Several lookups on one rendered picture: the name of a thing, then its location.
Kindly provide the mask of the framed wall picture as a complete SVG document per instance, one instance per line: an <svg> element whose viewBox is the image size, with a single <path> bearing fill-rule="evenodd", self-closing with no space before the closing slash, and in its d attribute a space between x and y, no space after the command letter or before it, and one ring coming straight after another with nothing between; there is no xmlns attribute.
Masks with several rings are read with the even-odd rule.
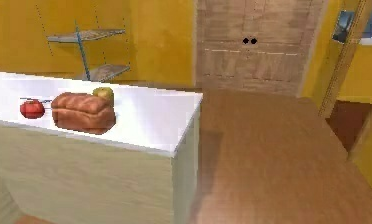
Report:
<svg viewBox="0 0 372 224"><path fill-rule="evenodd" d="M344 43L346 41L349 29L351 27L354 18L353 11L340 11L335 25L335 29L332 35L332 39L339 43Z"/></svg>

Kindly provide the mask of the red tomato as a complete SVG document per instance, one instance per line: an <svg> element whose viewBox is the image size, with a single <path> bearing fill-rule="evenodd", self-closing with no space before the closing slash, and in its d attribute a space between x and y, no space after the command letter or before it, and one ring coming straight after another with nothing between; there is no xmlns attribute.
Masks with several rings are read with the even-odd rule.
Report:
<svg viewBox="0 0 372 224"><path fill-rule="evenodd" d="M45 108L40 101L29 100L20 105L20 113L27 119L38 119L45 114Z"/></svg>

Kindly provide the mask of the brown bread loaf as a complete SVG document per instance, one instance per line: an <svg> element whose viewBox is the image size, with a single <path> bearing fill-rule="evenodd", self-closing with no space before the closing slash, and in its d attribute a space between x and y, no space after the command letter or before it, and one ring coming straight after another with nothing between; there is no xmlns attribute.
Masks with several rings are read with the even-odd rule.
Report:
<svg viewBox="0 0 372 224"><path fill-rule="evenodd" d="M51 103L52 118L62 129L101 135L116 124L114 108L102 97L65 92Z"/></svg>

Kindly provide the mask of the grey metal wall shelf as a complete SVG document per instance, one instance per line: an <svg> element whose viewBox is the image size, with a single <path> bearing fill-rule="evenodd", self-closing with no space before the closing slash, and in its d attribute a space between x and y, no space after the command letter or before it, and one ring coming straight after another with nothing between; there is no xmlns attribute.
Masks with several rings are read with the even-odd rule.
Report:
<svg viewBox="0 0 372 224"><path fill-rule="evenodd" d="M69 33L57 33L47 36L49 43L76 44L78 46L84 73L79 80L92 82L109 82L130 70L130 63L111 63L107 61L104 39L124 35L123 28L81 29L75 22L75 29Z"/></svg>

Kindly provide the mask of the wooden door frame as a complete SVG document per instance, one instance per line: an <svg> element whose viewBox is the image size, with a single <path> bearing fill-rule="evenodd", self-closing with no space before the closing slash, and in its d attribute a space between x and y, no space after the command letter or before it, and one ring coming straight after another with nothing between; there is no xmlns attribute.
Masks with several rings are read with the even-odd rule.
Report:
<svg viewBox="0 0 372 224"><path fill-rule="evenodd" d="M318 112L318 115L323 118L328 118L332 113L339 90L345 80L371 12L372 0L359 0L346 41L338 57Z"/></svg>

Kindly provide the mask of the brown wooden cupboard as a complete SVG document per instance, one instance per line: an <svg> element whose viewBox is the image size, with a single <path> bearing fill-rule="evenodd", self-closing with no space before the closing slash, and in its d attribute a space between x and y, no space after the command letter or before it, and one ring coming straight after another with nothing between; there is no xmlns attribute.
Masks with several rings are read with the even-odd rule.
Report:
<svg viewBox="0 0 372 224"><path fill-rule="evenodd" d="M327 0L197 0L196 85L296 95Z"/></svg>

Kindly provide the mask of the green apple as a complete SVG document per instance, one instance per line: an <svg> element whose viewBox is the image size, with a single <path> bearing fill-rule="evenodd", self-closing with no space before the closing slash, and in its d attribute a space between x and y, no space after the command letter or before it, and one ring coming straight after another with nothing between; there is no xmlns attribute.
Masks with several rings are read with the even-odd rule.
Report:
<svg viewBox="0 0 372 224"><path fill-rule="evenodd" d="M92 94L94 96L102 97L110 102L111 105L114 104L114 92L110 87L99 87L93 90Z"/></svg>

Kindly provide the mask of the silver butter knife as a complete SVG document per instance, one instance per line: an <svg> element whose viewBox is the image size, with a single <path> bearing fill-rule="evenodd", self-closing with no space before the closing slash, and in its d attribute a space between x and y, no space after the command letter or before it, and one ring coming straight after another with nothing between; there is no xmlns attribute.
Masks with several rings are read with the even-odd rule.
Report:
<svg viewBox="0 0 372 224"><path fill-rule="evenodd" d="M22 100L37 100L41 103L47 103L47 102L52 102L53 101L52 99L37 99L37 98L29 98L29 97L21 97L19 99L22 99Z"/></svg>

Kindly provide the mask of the white top kitchen counter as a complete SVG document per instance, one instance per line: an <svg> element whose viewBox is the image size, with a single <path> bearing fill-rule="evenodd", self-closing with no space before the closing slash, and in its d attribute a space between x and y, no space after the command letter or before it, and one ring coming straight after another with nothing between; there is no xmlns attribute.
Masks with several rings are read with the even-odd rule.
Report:
<svg viewBox="0 0 372 224"><path fill-rule="evenodd" d="M102 135L24 118L21 97L91 93L97 83L0 72L0 177L24 212L55 224L188 224L202 96L112 85Z"/></svg>

